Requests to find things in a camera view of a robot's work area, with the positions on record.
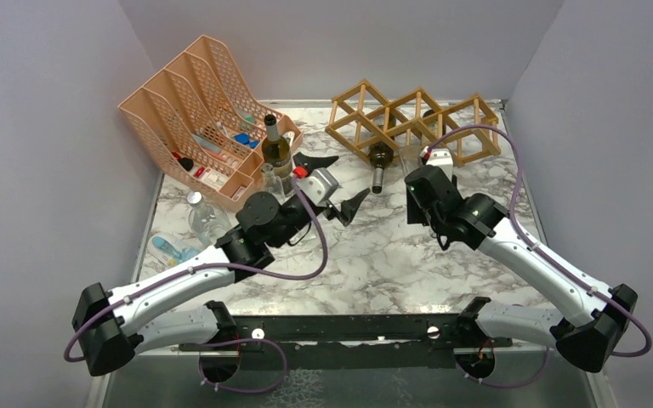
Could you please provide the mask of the small clear glass bottle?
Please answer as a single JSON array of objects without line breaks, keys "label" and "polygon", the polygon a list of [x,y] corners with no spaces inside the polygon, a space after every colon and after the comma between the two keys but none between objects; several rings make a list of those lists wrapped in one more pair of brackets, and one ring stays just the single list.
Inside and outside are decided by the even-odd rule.
[{"label": "small clear glass bottle", "polygon": [[277,198],[284,195],[281,179],[275,174],[274,168],[269,163],[264,163],[260,167],[262,191],[271,193]]}]

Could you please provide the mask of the dark labelled wine bottle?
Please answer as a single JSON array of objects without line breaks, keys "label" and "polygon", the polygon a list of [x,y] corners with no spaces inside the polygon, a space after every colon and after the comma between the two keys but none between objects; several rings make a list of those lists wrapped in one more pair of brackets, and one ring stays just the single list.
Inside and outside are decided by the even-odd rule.
[{"label": "dark labelled wine bottle", "polygon": [[383,190],[384,171],[392,164],[394,151],[384,142],[377,142],[370,146],[367,157],[373,169],[371,191],[380,194]]}]

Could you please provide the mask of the tall clear glass bottle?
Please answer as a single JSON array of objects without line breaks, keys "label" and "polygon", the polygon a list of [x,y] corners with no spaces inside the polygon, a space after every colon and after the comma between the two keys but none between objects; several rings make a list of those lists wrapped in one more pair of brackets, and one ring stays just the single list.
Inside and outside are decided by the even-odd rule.
[{"label": "tall clear glass bottle", "polygon": [[422,158],[421,147],[419,145],[405,145],[399,150],[400,166],[402,178],[406,178],[410,173],[421,167]]}]

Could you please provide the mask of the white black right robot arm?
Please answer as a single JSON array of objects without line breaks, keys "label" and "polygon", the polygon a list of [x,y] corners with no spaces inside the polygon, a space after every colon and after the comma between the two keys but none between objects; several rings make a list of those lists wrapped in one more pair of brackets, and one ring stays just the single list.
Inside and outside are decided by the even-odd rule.
[{"label": "white black right robot arm", "polygon": [[638,300],[626,284],[610,286],[532,240],[508,209],[488,195],[460,195],[456,180],[434,166],[405,178],[407,222],[429,226],[443,249],[462,242],[511,269],[553,305],[538,309],[474,299],[459,315],[457,336],[476,346],[508,337],[555,349],[573,366],[599,372],[614,355]]}]

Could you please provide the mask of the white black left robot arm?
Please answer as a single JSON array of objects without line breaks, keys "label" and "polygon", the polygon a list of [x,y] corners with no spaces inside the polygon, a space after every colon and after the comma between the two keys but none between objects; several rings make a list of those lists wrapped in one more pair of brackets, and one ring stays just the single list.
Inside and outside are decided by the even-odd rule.
[{"label": "white black left robot arm", "polygon": [[[93,377],[125,366],[135,355],[179,343],[207,343],[222,349],[233,338],[233,321],[225,309],[210,303],[191,312],[174,308],[203,293],[265,275],[286,281],[307,281],[327,266],[327,238],[318,217],[337,219],[348,226],[369,195],[364,189],[335,207],[332,194],[339,182],[328,168],[336,157],[297,155],[297,167],[288,180],[294,195],[285,202],[266,191],[251,194],[236,213],[237,224],[183,263],[157,276],[106,290],[100,283],[82,290],[71,319],[74,330],[63,358],[83,361]],[[286,245],[312,226],[321,242],[317,269],[306,275],[269,271],[275,258],[271,249]]]}]

